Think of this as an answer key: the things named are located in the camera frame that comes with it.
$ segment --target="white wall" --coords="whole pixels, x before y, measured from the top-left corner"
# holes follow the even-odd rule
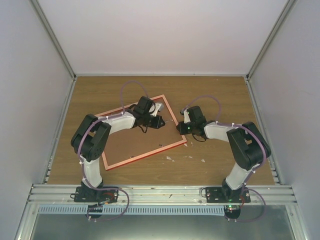
[[[0,239],[40,183],[71,78],[27,0],[0,7]]]
[[[39,0],[76,74],[247,74],[287,0]]]
[[[299,0],[251,82],[286,184],[320,235],[320,1]]]

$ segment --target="black wire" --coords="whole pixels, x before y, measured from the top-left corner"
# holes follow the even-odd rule
[[[146,126],[145,127],[145,130],[142,128],[142,126],[138,126],[139,128],[141,128],[141,131],[146,134],[147,133],[147,130],[148,130],[148,127]]]
[[[205,139],[204,138],[204,141],[200,141],[200,140],[198,140],[198,139],[196,139],[196,137],[195,137],[195,134],[193,133],[192,134],[192,137],[194,138],[194,140],[196,140],[196,141],[198,141],[198,142],[201,142],[201,143],[204,143],[207,139]]]
[[[203,197],[203,198],[207,198],[207,196],[203,196],[203,194],[202,194],[202,191],[203,191],[204,189],[206,189],[206,187],[201,188],[201,190],[200,190],[200,195],[201,195],[201,197]]]
[[[127,109],[132,109],[133,107],[135,107],[135,106],[137,106],[137,104],[132,104],[132,105],[130,105]]]

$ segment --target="cardboard sheet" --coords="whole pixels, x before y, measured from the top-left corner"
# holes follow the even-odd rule
[[[153,154],[185,144],[187,139],[176,129],[178,121],[164,95],[152,97],[155,103],[163,103],[164,109],[158,114],[165,121],[159,129],[148,128],[143,133],[139,127],[125,129],[111,134],[107,140],[102,159],[106,170],[132,163]],[[121,112],[116,108],[97,116],[110,116]]]

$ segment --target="metal profile bar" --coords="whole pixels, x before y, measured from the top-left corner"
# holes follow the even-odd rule
[[[131,73],[77,73],[77,77],[245,77],[244,73],[170,73],[170,72],[131,72]]]
[[[286,206],[289,221],[293,231],[295,240],[308,240],[308,233],[306,225],[301,217],[300,209],[298,206]]]
[[[25,206],[15,240],[31,239],[38,215],[38,204],[27,204]]]
[[[255,70],[257,69],[257,66],[259,65],[261,59],[265,55],[267,49],[269,48],[271,42],[275,38],[275,36],[276,36],[277,32],[279,31],[280,27],[285,22],[288,14],[292,10],[292,8],[293,8],[294,4],[296,3],[296,1],[297,0],[288,0],[286,2],[286,4],[283,7],[278,19],[276,20],[275,24],[273,25],[273,28],[272,28],[271,32],[269,33],[267,39],[265,40],[265,42],[264,42],[264,44],[262,46],[262,49],[260,50],[258,56],[254,60],[253,65],[252,65],[252,67],[250,68],[250,70],[249,70],[249,72],[247,74],[248,81],[250,81],[250,79],[251,79],[252,75],[254,74]]]
[[[55,49],[57,50],[59,56],[61,57],[66,69],[68,70],[70,76],[72,77],[72,79],[74,80],[76,78],[76,74],[75,72],[73,71],[66,55],[65,55],[65,52],[63,51],[54,31],[52,30],[50,24],[49,24],[49,21],[43,11],[43,9],[41,8],[38,0],[29,0],[31,5],[33,6],[33,9],[34,11],[36,12],[36,14],[38,15],[41,23],[43,24],[44,26],[44,29],[46,30],[46,32],[48,33]]]
[[[264,121],[263,121],[263,117],[262,117],[262,113],[261,113],[261,111],[259,109],[259,104],[258,104],[256,95],[255,95],[254,89],[253,89],[250,81],[248,81],[248,79],[245,80],[245,84],[246,84],[246,87],[247,87],[248,92],[249,92],[249,96],[250,96],[250,99],[251,99],[251,102],[252,102],[252,106],[253,106],[253,111],[255,113],[256,120],[258,122],[261,134],[264,137],[264,139],[268,142],[268,144],[269,144],[269,146],[271,148],[271,156],[268,157],[269,164],[270,164],[271,168],[276,171],[278,182],[281,184],[281,183],[283,183],[282,174],[281,174],[278,162],[277,162],[277,160],[275,158],[274,148],[273,148],[272,142],[270,141],[270,138],[269,138],[269,135],[268,135],[268,132],[267,132],[267,128],[265,127],[265,124],[264,124]]]
[[[70,204],[77,205],[70,198],[75,193],[77,185],[34,185],[28,198],[29,204]],[[224,206],[226,203],[207,203],[201,196],[203,186],[119,186],[130,197],[131,205],[175,205],[175,206]],[[270,185],[250,186],[258,191],[267,205],[296,205],[297,201],[291,186]],[[262,205],[263,202],[255,193],[250,193],[251,203],[247,205]],[[112,205],[126,205],[127,198],[119,193],[118,202]]]
[[[46,183],[48,181],[48,179],[49,179],[48,172],[50,172],[50,170],[51,170],[52,162],[53,162],[55,154],[56,154],[59,138],[60,138],[60,135],[61,135],[61,132],[62,132],[62,128],[64,126],[64,122],[65,122],[65,119],[66,119],[66,115],[67,115],[67,111],[68,111],[69,104],[70,104],[70,101],[71,101],[71,97],[72,97],[72,94],[73,94],[74,89],[75,89],[76,80],[77,79],[75,79],[75,81],[71,82],[70,87],[69,87],[69,91],[68,91],[68,93],[66,95],[66,98],[65,98],[65,101],[64,101],[64,105],[63,105],[63,108],[62,108],[60,119],[59,119],[58,125],[56,127],[56,131],[55,131],[55,134],[54,134],[54,140],[53,140],[53,144],[52,144],[52,150],[51,150],[51,153],[50,153],[50,156],[49,156],[48,166],[47,166],[47,168],[45,170],[45,174],[44,174],[44,176],[42,178],[43,179],[42,180],[43,184]]]

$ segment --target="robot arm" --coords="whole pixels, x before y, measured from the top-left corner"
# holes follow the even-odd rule
[[[104,118],[104,120],[98,122],[91,129],[94,135],[86,136],[80,150],[80,157],[83,160],[82,164],[84,164],[84,175],[94,188],[103,187],[99,160],[105,149],[109,135],[124,129],[141,126],[159,129],[165,125],[162,117],[157,115],[163,108],[162,103],[154,103],[151,99],[143,96],[137,104],[132,105],[129,109],[119,114],[107,117],[96,117],[92,114],[85,116],[71,139],[71,146],[74,148],[75,153],[78,152],[80,142],[87,129],[99,118]],[[108,191],[98,192],[92,189],[85,179],[82,179],[81,187],[77,188],[76,194],[74,195],[74,201],[103,202],[105,200],[103,195],[108,196]]]
[[[181,135],[192,134],[207,139],[217,139],[229,142],[235,165],[230,174],[223,180],[222,188],[226,201],[232,201],[239,198],[241,188],[247,180],[249,174],[259,166],[263,161],[263,153],[247,131],[239,127],[225,126],[215,121],[207,121],[199,106],[190,107],[182,112],[184,121],[179,122],[177,130]],[[262,143],[269,157],[271,150],[257,127],[253,122],[242,124],[243,127],[250,130]]]

